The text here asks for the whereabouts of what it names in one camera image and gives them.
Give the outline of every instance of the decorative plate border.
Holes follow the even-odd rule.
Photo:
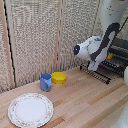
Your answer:
[[[16,116],[15,110],[18,106],[18,103],[20,103],[21,101],[23,101],[25,99],[31,99],[31,98],[39,99],[43,103],[45,103],[46,108],[47,108],[47,115],[45,116],[44,119],[40,119],[40,120],[33,122],[33,123],[28,123],[28,122],[24,122],[24,121],[20,120]],[[11,120],[11,122],[18,127],[37,128],[37,127],[40,127],[40,126],[46,124],[51,119],[51,117],[53,116],[53,111],[54,111],[53,104],[46,96],[38,94],[38,93],[27,93],[27,94],[23,94],[23,95],[17,97],[16,99],[14,99],[11,102],[11,104],[8,108],[8,117]]]

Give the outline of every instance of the bamboo shade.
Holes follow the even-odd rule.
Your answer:
[[[0,93],[14,88],[4,3],[0,0]]]
[[[6,6],[16,84],[22,86],[54,70],[59,0],[8,0]]]
[[[92,35],[99,0],[65,0],[59,70],[68,70],[85,63],[74,56],[73,48]]]

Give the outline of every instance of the white plate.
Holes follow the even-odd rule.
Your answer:
[[[8,108],[13,124],[21,128],[37,128],[47,123],[53,115],[53,104],[44,95],[27,93],[14,99]]]

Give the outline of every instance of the blue cup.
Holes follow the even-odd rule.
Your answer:
[[[43,73],[40,75],[40,88],[43,91],[50,91],[52,84],[52,75],[49,73]]]

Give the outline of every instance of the wooden countertop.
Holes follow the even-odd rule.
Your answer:
[[[51,91],[40,89],[40,81],[0,94],[0,128],[17,128],[8,118],[10,103],[25,93],[40,93],[54,105],[51,120],[41,128],[110,128],[128,101],[128,87],[122,78],[109,85],[90,76],[79,67],[65,72],[62,85],[52,83]]]

